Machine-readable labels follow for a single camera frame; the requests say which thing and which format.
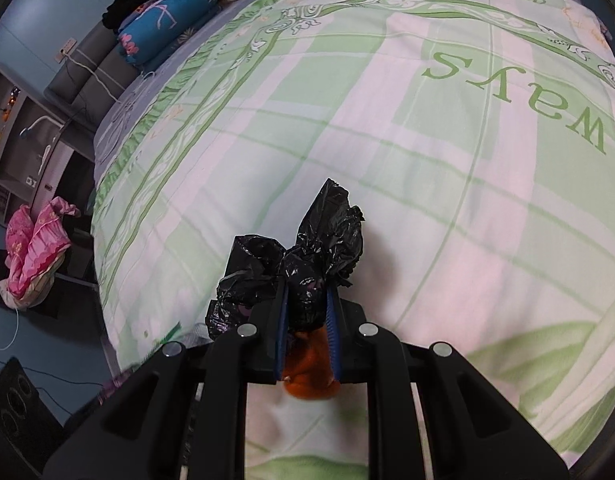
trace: metal screw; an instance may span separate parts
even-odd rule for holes
[[[452,355],[452,347],[447,343],[436,343],[431,349],[439,357],[449,357]]]
[[[183,349],[184,347],[181,343],[170,341],[163,346],[163,355],[166,357],[174,357],[175,355],[179,355]]]
[[[249,337],[256,334],[256,325],[245,323],[236,329],[236,333],[241,337]]]
[[[366,337],[372,337],[373,335],[377,335],[379,333],[379,327],[373,323],[363,323],[359,327],[359,332],[361,332],[361,335]]]

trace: speaker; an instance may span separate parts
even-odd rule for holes
[[[36,480],[65,440],[21,363],[11,358],[0,372],[0,480]]]

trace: black plastic bag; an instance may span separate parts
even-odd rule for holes
[[[363,214],[350,207],[347,190],[328,179],[290,250],[271,238],[236,237],[217,299],[210,302],[206,316],[210,337],[247,322],[255,304],[273,299],[281,274],[288,284],[290,331],[323,326],[327,287],[350,286],[348,278],[363,253],[361,221]]]
[[[235,237],[226,275],[205,317],[212,339],[247,322],[255,304],[275,297],[284,252],[283,246],[271,238]]]

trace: wall socket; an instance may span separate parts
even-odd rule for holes
[[[57,53],[56,56],[54,56],[54,60],[57,63],[60,63],[63,61],[63,58],[65,58],[65,54],[63,54],[64,52],[66,53],[70,53],[70,51],[76,46],[76,40],[74,38],[70,38],[69,40],[67,40],[65,42],[65,45],[63,45],[60,49],[59,52]]]

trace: green plaid bed sheet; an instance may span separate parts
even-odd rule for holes
[[[569,462],[615,405],[615,60],[571,0],[258,0],[98,186],[121,365],[202,322],[235,235],[294,243],[326,178],[364,212],[342,295],[447,340]],[[249,394],[252,479],[366,478],[363,388]]]

